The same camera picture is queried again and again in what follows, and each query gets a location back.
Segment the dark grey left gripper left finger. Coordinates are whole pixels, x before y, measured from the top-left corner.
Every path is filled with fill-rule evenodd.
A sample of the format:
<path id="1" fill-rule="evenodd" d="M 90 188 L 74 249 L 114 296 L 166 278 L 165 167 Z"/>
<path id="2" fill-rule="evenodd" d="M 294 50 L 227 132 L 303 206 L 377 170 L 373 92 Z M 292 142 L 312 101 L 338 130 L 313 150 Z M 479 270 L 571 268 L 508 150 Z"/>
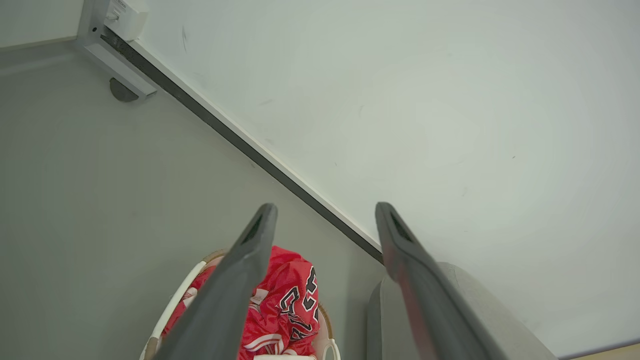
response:
<path id="1" fill-rule="evenodd" d="M 162 342 L 156 360 L 235 360 L 253 290 L 264 280 L 278 209 L 264 203 Z"/>

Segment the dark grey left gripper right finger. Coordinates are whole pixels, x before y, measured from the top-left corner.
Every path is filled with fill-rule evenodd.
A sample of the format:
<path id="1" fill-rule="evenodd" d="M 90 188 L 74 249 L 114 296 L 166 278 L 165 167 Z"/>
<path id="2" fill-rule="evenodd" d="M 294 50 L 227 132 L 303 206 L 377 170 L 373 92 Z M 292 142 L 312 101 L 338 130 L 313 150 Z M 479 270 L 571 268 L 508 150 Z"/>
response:
<path id="1" fill-rule="evenodd" d="M 505 360 L 489 331 L 388 202 L 375 206 L 387 274 L 400 287 L 422 360 Z"/>

